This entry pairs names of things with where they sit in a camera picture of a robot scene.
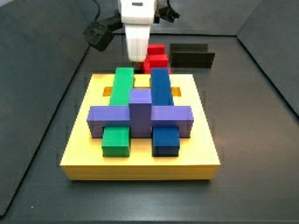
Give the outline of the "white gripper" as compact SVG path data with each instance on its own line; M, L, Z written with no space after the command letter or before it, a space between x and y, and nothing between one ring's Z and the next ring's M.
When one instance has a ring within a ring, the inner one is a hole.
M144 62L156 0L117 0L117 6L126 28L128 59L131 62Z

